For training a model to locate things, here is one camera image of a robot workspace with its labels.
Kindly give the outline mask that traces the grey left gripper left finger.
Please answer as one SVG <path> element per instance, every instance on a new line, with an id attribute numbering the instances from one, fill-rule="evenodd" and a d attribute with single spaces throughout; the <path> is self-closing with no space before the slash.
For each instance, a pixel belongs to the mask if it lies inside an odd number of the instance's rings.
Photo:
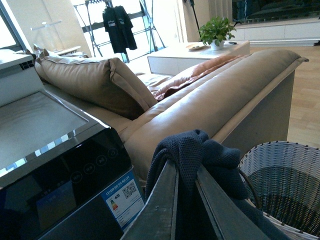
<path id="1" fill-rule="evenodd" d="M 178 208 L 179 173 L 167 161 L 145 206 L 121 237 L 122 240 L 174 240 Z"/>

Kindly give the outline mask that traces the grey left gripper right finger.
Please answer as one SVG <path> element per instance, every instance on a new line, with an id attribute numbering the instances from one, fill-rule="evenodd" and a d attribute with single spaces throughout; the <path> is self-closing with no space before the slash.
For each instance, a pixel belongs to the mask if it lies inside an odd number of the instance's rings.
<path id="1" fill-rule="evenodd" d="M 268 239 L 233 203 L 203 165 L 197 171 L 195 184 L 209 219 L 208 225 L 218 240 Z"/>

